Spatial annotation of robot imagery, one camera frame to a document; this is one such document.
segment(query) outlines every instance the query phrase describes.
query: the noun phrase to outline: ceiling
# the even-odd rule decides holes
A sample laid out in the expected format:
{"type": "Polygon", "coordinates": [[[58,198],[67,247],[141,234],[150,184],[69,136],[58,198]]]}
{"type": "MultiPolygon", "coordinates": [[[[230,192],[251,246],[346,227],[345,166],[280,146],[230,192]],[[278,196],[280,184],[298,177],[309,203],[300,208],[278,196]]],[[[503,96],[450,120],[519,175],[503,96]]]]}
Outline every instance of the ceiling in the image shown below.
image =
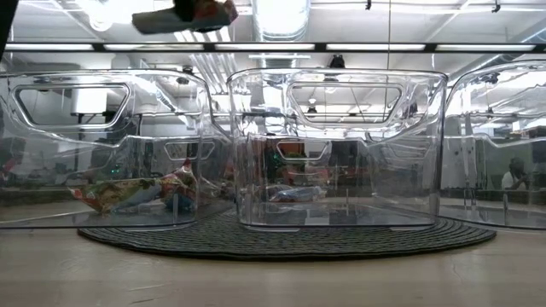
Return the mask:
{"type": "MultiPolygon", "coordinates": [[[[171,7],[171,0],[109,0],[121,3],[119,9],[105,10],[115,22],[105,31],[97,31],[90,24],[89,12],[83,11],[77,1],[84,0],[20,0],[10,39],[17,42],[178,42],[188,40],[179,35],[139,34],[131,24],[119,23],[120,16],[136,10],[154,10],[171,7]]],[[[527,33],[546,28],[544,0],[500,0],[498,13],[492,13],[495,0],[374,0],[371,10],[365,10],[366,1],[311,0],[311,11],[306,33],[308,42],[441,42],[441,43],[519,43],[527,33]]],[[[195,41],[256,41],[251,0],[235,0],[239,18],[224,33],[210,35],[189,34],[195,41]]],[[[283,22],[285,8],[280,6],[279,23],[283,22]]],[[[210,80],[218,81],[217,92],[224,92],[227,77],[239,70],[259,67],[260,62],[249,59],[249,54],[188,55],[188,54],[6,54],[4,61],[13,71],[68,70],[78,68],[111,68],[112,60],[129,57],[132,67],[141,66],[141,60],[151,67],[181,69],[183,66],[211,64],[210,80]]],[[[331,54],[309,54],[298,62],[299,67],[325,67],[331,54]]],[[[471,63],[480,63],[487,55],[343,55],[347,68],[390,68],[434,70],[457,74],[471,63]]],[[[524,55],[521,59],[540,59],[546,56],[524,55]]]]}

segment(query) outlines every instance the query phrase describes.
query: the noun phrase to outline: transparent container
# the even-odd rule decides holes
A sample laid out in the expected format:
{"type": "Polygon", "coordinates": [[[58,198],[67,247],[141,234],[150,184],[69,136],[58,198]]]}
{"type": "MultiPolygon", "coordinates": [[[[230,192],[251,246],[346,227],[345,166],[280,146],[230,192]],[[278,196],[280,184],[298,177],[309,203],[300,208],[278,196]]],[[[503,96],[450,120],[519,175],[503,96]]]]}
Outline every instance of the transparent container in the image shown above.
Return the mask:
{"type": "Polygon", "coordinates": [[[546,61],[458,80],[445,115],[441,215],[546,229],[545,95],[546,61]]]}
{"type": "Polygon", "coordinates": [[[0,228],[169,227],[233,206],[203,80],[36,72],[0,86],[0,228]]]}
{"type": "Polygon", "coordinates": [[[241,223],[434,223],[445,75],[253,69],[228,86],[241,223]]]}

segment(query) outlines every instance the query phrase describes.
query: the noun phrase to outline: ceiling light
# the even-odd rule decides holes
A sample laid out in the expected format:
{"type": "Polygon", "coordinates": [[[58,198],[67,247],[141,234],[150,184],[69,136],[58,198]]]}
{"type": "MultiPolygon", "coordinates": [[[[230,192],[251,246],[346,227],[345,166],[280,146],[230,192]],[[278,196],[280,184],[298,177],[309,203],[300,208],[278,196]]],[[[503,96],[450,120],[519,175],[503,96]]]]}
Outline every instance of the ceiling light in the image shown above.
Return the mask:
{"type": "Polygon", "coordinates": [[[313,43],[219,43],[217,50],[314,50],[313,43]]]}
{"type": "Polygon", "coordinates": [[[327,117],[327,118],[340,118],[340,117],[356,117],[356,115],[353,115],[354,113],[322,113],[322,112],[309,112],[308,113],[316,113],[317,116],[320,117],[327,117]]]}
{"type": "Polygon", "coordinates": [[[251,60],[298,60],[298,59],[305,59],[309,60],[311,58],[310,55],[249,55],[249,59],[251,60]]]}
{"type": "Polygon", "coordinates": [[[186,31],[182,31],[182,36],[184,38],[186,38],[186,42],[194,42],[195,39],[194,39],[194,36],[191,34],[190,31],[186,30],[186,31]]]}
{"type": "Polygon", "coordinates": [[[6,43],[6,51],[93,51],[90,43],[6,43]]]}
{"type": "Polygon", "coordinates": [[[216,35],[216,31],[209,32],[206,34],[208,36],[209,41],[216,43],[218,41],[218,36],[216,35]]]}
{"type": "Polygon", "coordinates": [[[478,128],[483,129],[498,129],[498,128],[504,128],[506,127],[506,124],[498,124],[498,123],[485,123],[483,125],[480,125],[478,128]]]}
{"type": "Polygon", "coordinates": [[[203,34],[198,33],[198,32],[194,32],[194,36],[195,36],[195,39],[196,39],[198,42],[200,42],[200,43],[205,42],[205,37],[203,36],[203,34]]]}
{"type": "Polygon", "coordinates": [[[178,42],[186,41],[186,38],[184,38],[181,32],[174,32],[174,37],[177,39],[178,42]]]}
{"type": "Polygon", "coordinates": [[[229,37],[229,32],[227,27],[223,27],[220,29],[220,37],[223,42],[231,42],[231,38],[229,37]]]}
{"type": "Polygon", "coordinates": [[[329,43],[326,50],[423,50],[422,43],[329,43]]]}
{"type": "Polygon", "coordinates": [[[202,51],[203,45],[199,43],[161,43],[161,44],[136,44],[136,43],[107,43],[104,48],[111,51],[173,51],[189,50],[202,51]]]}
{"type": "Polygon", "coordinates": [[[531,51],[534,44],[440,44],[438,51],[531,51]]]}
{"type": "MultiPolygon", "coordinates": [[[[477,14],[477,13],[490,13],[491,7],[487,5],[486,8],[476,8],[476,9],[467,9],[470,1],[466,1],[458,9],[429,9],[424,7],[428,3],[423,3],[424,5],[413,5],[413,4],[404,4],[401,3],[396,6],[389,6],[389,3],[374,3],[373,10],[378,12],[388,12],[400,14],[477,14]]],[[[313,3],[311,5],[312,9],[326,9],[326,10],[364,10],[366,8],[366,2],[328,2],[328,3],[313,3]]],[[[535,8],[511,8],[511,7],[502,7],[503,12],[543,12],[544,9],[535,9],[535,8]]]]}

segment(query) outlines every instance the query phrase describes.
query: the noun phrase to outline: blurry object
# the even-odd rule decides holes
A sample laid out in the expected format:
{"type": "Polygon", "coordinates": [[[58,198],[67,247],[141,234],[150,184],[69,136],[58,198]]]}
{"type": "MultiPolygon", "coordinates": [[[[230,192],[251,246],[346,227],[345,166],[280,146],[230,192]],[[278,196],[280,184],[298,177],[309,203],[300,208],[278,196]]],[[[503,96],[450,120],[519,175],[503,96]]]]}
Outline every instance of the blurry object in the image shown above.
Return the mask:
{"type": "Polygon", "coordinates": [[[326,191],[320,187],[291,188],[283,190],[270,198],[271,202],[316,201],[326,197],[326,191]]]}
{"type": "Polygon", "coordinates": [[[229,26],[238,16],[231,0],[175,0],[174,8],[133,15],[133,26],[142,34],[181,31],[212,32],[229,26]]]}
{"type": "Polygon", "coordinates": [[[131,179],[69,188],[73,196],[100,213],[123,210],[154,200],[160,194],[156,179],[131,179]]]}
{"type": "MultiPolygon", "coordinates": [[[[201,198],[206,202],[217,197],[233,198],[234,192],[201,178],[201,198]]],[[[73,196],[100,213],[123,211],[156,199],[173,211],[195,209],[197,178],[189,159],[181,168],[161,178],[116,180],[69,188],[73,196]]]]}
{"type": "Polygon", "coordinates": [[[267,186],[267,188],[265,188],[265,190],[267,191],[267,200],[272,199],[273,197],[275,197],[277,194],[279,194],[282,191],[288,191],[291,189],[292,187],[286,184],[269,185],[267,186]]]}

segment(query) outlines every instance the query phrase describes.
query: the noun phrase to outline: ceiling pipe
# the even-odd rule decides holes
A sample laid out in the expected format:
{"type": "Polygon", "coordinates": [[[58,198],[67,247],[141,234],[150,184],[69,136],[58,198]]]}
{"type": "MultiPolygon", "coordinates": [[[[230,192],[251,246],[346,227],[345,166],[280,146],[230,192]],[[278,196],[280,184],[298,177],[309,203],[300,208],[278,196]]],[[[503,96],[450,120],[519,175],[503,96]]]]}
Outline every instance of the ceiling pipe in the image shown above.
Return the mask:
{"type": "MultiPolygon", "coordinates": [[[[307,32],[311,0],[253,0],[254,31],[260,42],[298,42],[307,32]]],[[[297,59],[263,59],[262,67],[296,67],[297,59]]]]}

